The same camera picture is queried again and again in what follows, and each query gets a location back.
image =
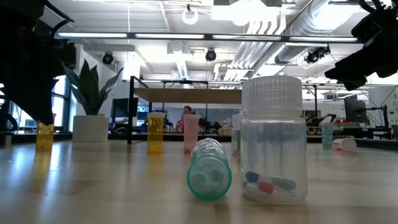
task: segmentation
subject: jar lid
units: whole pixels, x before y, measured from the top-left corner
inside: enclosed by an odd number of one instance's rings
[[[148,118],[164,118],[164,114],[160,112],[150,112],[147,113]]]
[[[301,110],[301,80],[281,75],[252,78],[242,85],[242,105],[253,112]]]

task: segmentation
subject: person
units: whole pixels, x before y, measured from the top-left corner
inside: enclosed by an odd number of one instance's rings
[[[185,114],[196,114],[196,113],[190,106],[184,106],[181,120],[179,120],[177,123],[177,131],[180,133],[184,131],[184,115]]]

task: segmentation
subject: fluorescent light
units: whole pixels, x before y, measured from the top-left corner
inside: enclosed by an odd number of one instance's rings
[[[355,43],[358,41],[355,37],[290,37],[291,41],[320,41],[320,42],[352,42]]]
[[[223,81],[209,81],[209,84],[242,84],[242,82],[223,82]]]
[[[161,83],[162,80],[141,80],[143,83]]]
[[[286,43],[286,46],[303,46],[303,47],[327,47],[328,44],[320,44],[320,43]]]
[[[279,41],[279,36],[263,35],[213,35],[215,40],[258,40],[258,41]]]
[[[136,34],[136,38],[140,39],[204,39],[203,34]]]
[[[103,2],[103,3],[146,3],[146,4],[158,4],[159,0],[73,0],[73,1],[88,1],[88,2]],[[162,1],[166,4],[200,4],[200,1]]]
[[[59,37],[64,38],[127,38],[126,33],[92,33],[92,32],[59,32]]]

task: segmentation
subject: security camera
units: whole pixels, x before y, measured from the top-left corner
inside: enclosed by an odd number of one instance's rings
[[[214,49],[208,49],[207,53],[206,53],[206,61],[208,62],[212,62],[214,60],[216,60],[216,52],[214,51]]]
[[[105,65],[111,65],[114,63],[114,57],[112,56],[112,52],[105,52],[104,57],[102,58],[102,62]]]

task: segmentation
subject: translucent cup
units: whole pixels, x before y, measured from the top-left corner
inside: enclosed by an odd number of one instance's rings
[[[163,113],[148,113],[148,153],[163,152]]]
[[[199,115],[184,115],[184,153],[191,153],[198,141]]]

